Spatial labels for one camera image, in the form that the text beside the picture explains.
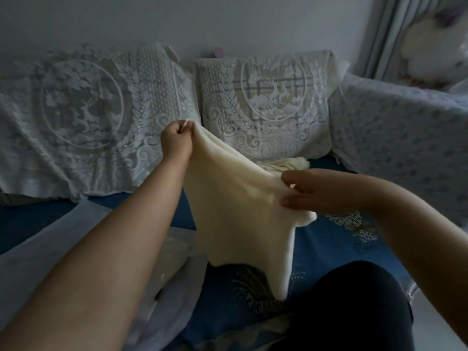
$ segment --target forearm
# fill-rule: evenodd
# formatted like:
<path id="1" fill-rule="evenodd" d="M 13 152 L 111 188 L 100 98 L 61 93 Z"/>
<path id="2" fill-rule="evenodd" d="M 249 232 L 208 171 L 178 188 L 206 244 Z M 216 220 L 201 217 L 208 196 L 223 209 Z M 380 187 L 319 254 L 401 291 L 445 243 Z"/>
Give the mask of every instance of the forearm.
<path id="1" fill-rule="evenodd" d="M 468 343 L 468 235 L 407 190 L 386 182 L 381 187 L 379 203 L 368 213 L 427 298 Z"/>
<path id="2" fill-rule="evenodd" d="M 77 244 L 0 336 L 8 350 L 120 350 L 164 242 L 187 164 L 164 161 Z"/>

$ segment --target floor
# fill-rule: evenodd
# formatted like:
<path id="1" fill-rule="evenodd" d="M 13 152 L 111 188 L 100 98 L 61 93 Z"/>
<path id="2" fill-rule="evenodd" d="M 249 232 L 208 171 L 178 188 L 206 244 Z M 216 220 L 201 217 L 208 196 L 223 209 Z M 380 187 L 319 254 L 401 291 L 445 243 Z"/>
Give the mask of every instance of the floor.
<path id="1" fill-rule="evenodd" d="M 422 292 L 413 301 L 416 351 L 468 351 Z"/>

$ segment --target curtain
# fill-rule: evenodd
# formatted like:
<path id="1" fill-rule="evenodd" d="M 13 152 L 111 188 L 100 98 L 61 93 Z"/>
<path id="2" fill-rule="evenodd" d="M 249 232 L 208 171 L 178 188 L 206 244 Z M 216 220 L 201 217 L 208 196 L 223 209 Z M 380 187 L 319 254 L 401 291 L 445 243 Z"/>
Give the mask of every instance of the curtain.
<path id="1" fill-rule="evenodd" d="M 366 69 L 366 77 L 389 78 L 389 65 L 396 58 L 396 49 L 404 29 L 427 13 L 451 0 L 387 0 Z"/>

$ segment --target black pants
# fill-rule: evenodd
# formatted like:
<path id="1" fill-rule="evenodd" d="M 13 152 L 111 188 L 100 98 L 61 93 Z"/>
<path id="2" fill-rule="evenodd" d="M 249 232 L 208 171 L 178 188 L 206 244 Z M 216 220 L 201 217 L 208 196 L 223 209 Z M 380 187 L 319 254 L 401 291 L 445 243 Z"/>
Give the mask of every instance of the black pants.
<path id="1" fill-rule="evenodd" d="M 349 263 L 301 297 L 287 336 L 270 350 L 414 350 L 412 314 L 382 267 Z"/>

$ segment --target person's left arm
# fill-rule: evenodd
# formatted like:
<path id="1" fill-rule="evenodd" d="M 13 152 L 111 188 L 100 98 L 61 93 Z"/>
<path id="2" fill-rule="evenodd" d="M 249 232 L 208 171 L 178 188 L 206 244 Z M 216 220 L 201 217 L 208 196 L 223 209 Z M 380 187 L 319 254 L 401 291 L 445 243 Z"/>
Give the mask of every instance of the person's left arm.
<path id="1" fill-rule="evenodd" d="M 163 131 L 161 164 L 54 267 L 0 350 L 122 348 L 182 191 L 193 129 L 183 123 Z"/>

